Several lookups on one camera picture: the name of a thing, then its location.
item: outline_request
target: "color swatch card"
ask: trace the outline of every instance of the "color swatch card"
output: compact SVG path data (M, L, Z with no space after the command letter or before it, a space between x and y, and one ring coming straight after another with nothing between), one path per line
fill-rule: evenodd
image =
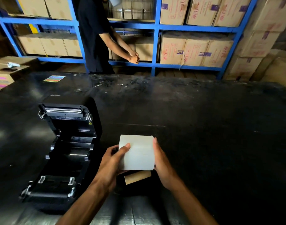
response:
M65 78L66 76L56 76L56 75L52 75L50 77L48 77L47 79L43 80L44 82L59 82L60 80L62 80L63 78Z
M130 150L120 161L121 170L153 170L153 136L121 135L119 149L130 143Z

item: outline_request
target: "shelf frame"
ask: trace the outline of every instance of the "shelf frame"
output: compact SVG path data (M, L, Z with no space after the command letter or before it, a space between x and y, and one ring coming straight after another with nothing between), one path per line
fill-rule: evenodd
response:
M115 20L110 19L109 22L114 28L134 28L134 29L148 29L154 31L153 44L158 44L159 42L159 33L162 30L177 30L177 31L196 31L196 32L218 32L218 33L234 33L234 43L227 55L227 58L221 68L216 67L204 67L204 66L180 66L180 65L169 65L169 64L160 64L157 63L157 45L153 46L153 57L152 62L140 62L139 64L132 64L126 61L115 61L109 60L111 65L125 65L125 66L138 66L138 67L149 67L151 68L151 75L155 76L156 68L174 68L174 69L188 69L188 70L211 70L217 71L216 79L220 80L223 77L223 74L227 68L227 65L234 54L235 48L240 41L240 38L243 34L243 31L246 27L246 24L250 18L250 15L256 6L258 0L251 0L249 7L239 25L239 27L213 27L213 26L194 26L194 25L162 25L160 24L160 16L161 16L161 6L162 0L156 0L156 11L155 11L155 21L150 22L138 22L138 21L127 21L127 20ZM76 19L76 15L73 8L72 0L68 0L70 12L72 16L72 20L55 20L55 19L47 19L47 18L36 18L36 17L10 17L3 16L0 12L0 25L4 30L6 36L8 37L10 43L13 48L17 52L19 57L24 56L21 48L16 42L14 35L8 29L8 24L32 24L34 27L38 28L38 25L59 25L59 26L72 26L75 29L75 33L77 39L79 41L81 54L85 57L84 47L82 45L81 36L79 32L79 23ZM28 57L36 57L40 61L53 61L53 62L66 62L66 63L80 63L86 64L85 59L78 58L69 58L69 57L37 57L37 56L29 56Z

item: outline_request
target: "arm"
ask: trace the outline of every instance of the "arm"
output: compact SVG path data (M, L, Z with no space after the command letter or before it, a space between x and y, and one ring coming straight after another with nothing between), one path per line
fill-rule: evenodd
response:
M99 36L101 37L101 39L104 41L104 43L106 44L106 46L113 51L115 54L119 55L120 57L128 60L131 63L134 64L138 64L139 60L137 56L130 56L128 54L126 54L111 38L109 33L103 33L103 34L99 34Z
M74 202L71 208L58 220L56 225L89 225L103 205L109 193L116 185L116 175L121 157L130 149L130 144L114 154L112 150L118 147L109 147L105 152L98 172L81 197Z
M131 49L131 47L129 45L127 45L123 39L121 38L121 36L111 27L111 30L113 32L113 35L117 41L117 43L123 48L125 49L127 52L129 52L130 56L134 57L134 56L137 56L139 57L139 54L135 51L133 51Z
M190 192L180 177L172 168L167 156L161 149L157 139L153 139L155 157L155 170L158 173L163 186L169 189L180 207L188 217L190 224L194 225L218 225L215 219L201 205L198 199Z

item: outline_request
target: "dusty table surface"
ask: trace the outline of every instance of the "dusty table surface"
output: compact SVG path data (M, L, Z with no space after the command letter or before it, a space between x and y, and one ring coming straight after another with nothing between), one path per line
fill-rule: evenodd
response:
M42 82L66 75L59 83ZM286 224L286 89L189 78L32 73L0 91L0 225L55 224L18 196L45 164L54 134L38 117L50 94L90 93L103 127L89 173L121 134L153 135L220 224ZM187 224L154 179L111 194L92 224Z

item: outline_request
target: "right hand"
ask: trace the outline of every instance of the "right hand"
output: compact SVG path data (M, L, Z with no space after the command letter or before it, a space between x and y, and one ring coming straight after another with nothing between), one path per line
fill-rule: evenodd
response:
M130 57L129 62L133 64L139 64L139 58L137 56Z
M153 151L155 160L154 169L158 173L161 183L166 189L170 191L176 190L179 184L182 183L182 180L179 178L176 171L171 166L156 137L153 139Z

